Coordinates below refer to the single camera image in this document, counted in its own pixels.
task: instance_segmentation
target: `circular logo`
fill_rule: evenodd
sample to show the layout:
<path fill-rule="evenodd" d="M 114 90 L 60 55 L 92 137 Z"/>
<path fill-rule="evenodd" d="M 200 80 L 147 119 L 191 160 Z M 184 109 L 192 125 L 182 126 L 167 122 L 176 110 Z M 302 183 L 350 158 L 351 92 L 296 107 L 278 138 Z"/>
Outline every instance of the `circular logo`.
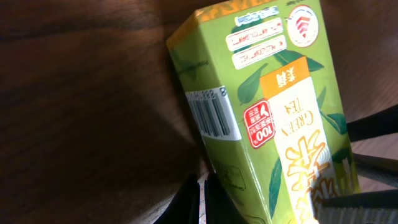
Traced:
<path fill-rule="evenodd" d="M 317 16 L 308 6 L 297 6 L 289 15 L 287 32 L 294 45 L 308 47 L 318 37 Z"/>

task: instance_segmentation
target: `juice box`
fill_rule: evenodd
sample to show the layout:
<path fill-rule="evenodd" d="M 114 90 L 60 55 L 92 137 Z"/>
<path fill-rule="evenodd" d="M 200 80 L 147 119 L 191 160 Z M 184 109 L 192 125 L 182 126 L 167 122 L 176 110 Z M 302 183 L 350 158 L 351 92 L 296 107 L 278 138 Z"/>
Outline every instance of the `juice box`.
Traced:
<path fill-rule="evenodd" d="M 313 223 L 324 198 L 359 192 L 319 0 L 208 6 L 167 47 L 248 223 Z"/>

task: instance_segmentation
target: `red square badge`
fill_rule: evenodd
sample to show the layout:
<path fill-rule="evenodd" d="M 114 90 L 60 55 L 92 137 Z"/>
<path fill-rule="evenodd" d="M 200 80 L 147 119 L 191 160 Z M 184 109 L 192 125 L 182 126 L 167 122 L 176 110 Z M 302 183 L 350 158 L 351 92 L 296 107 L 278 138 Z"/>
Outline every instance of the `red square badge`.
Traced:
<path fill-rule="evenodd" d="M 243 114 L 251 146 L 258 149 L 275 135 L 271 110 L 266 100 L 249 107 Z"/>

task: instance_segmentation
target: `barcode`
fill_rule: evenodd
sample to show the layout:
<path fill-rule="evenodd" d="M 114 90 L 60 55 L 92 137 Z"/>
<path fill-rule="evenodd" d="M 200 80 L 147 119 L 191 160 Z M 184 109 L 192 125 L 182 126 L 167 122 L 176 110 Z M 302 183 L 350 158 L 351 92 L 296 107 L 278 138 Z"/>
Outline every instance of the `barcode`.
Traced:
<path fill-rule="evenodd" d="M 242 138 L 224 86 L 185 94 L 203 136 L 232 141 Z"/>

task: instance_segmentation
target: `wood grain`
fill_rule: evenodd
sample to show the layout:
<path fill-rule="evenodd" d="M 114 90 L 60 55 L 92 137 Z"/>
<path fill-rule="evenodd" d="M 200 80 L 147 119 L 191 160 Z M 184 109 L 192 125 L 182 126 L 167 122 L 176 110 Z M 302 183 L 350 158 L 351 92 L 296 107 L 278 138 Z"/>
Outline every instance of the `wood grain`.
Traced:
<path fill-rule="evenodd" d="M 0 223 L 131 223 L 199 172 L 164 41 L 214 3 L 0 2 Z M 348 121 L 397 104 L 398 4 L 322 4 Z"/>

